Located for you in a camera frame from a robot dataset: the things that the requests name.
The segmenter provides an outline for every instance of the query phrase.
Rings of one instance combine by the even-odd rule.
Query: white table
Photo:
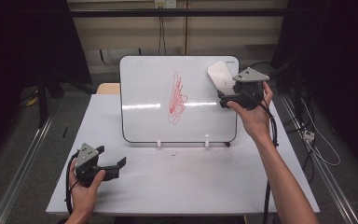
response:
[[[278,150],[315,212],[319,207],[277,115]],[[83,143],[105,146],[99,165],[127,157],[120,178],[103,182],[95,213],[108,216],[234,216],[263,212],[267,178],[253,140],[238,123],[231,147],[134,147],[122,137],[119,95],[93,95],[68,160]],[[47,212],[67,214],[65,173]],[[276,212],[273,198],[269,211]]]

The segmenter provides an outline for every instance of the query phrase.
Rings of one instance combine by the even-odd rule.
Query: person's left hand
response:
[[[71,163],[69,172],[69,186],[72,187],[77,179],[74,173],[76,160]],[[72,188],[72,198],[74,205],[74,212],[69,217],[66,223],[87,223],[94,211],[95,202],[97,199],[97,190],[101,185],[105,176],[105,170],[101,170],[94,177],[92,184],[86,188],[82,186],[81,182],[77,182]]]

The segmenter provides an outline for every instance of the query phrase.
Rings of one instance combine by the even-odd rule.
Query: human arm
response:
[[[265,102],[262,104],[268,107],[273,93],[266,82],[263,88]],[[237,112],[246,132],[255,141],[282,223],[318,223],[304,192],[271,141],[266,111],[261,106],[248,111],[235,102],[227,105]]]
[[[94,177],[92,184],[86,188],[82,186],[80,182],[77,182],[74,173],[75,163],[76,160],[73,160],[69,173],[69,184],[71,187],[73,186],[71,194],[74,203],[74,212],[66,221],[67,224],[80,224],[88,222],[89,218],[92,216],[92,212],[94,211],[98,187],[101,185],[105,175],[105,170],[98,172],[98,174]]]

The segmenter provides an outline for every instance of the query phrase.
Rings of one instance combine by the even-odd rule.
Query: white cable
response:
[[[310,112],[309,112],[309,110],[308,110],[308,108],[307,108],[307,104],[304,102],[303,99],[301,99],[301,102],[304,104],[305,109],[307,110],[308,116],[310,117],[310,122],[312,122],[313,127],[315,127],[316,132],[317,132],[317,133],[322,137],[322,139],[331,147],[331,149],[333,149],[334,153],[336,153],[337,158],[338,158],[338,162],[337,162],[337,163],[332,163],[332,162],[326,161],[326,160],[322,157],[321,154],[319,154],[318,152],[316,152],[316,151],[313,149],[313,147],[310,147],[310,149],[311,149],[311,150],[313,151],[313,153],[315,153],[315,155],[316,155],[317,157],[319,157],[319,159],[321,159],[324,163],[329,164],[329,165],[333,165],[333,166],[340,165],[340,164],[341,164],[341,158],[339,157],[338,153],[336,152],[336,150],[334,149],[334,147],[331,146],[331,144],[330,144],[330,143],[324,138],[324,136],[319,132],[318,128],[316,127],[315,123],[313,122],[313,119],[312,119],[312,117],[311,117],[311,115],[310,115]]]

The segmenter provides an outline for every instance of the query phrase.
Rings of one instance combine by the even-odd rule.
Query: hand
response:
[[[105,170],[101,170],[94,177],[92,184],[86,188],[80,182],[77,182],[74,170],[76,160],[71,163],[69,172],[69,186],[72,187],[72,198],[74,202],[74,212],[66,223],[87,223],[94,211],[95,201],[97,199],[97,190],[105,176]]]
[[[269,88],[267,82],[263,82],[264,101],[261,102],[265,107],[269,107],[272,100],[272,90]],[[255,140],[260,140],[266,135],[269,137],[269,115],[261,106],[256,107],[254,110],[246,110],[239,104],[229,101],[227,105],[233,109],[242,119],[243,127],[246,132]]]

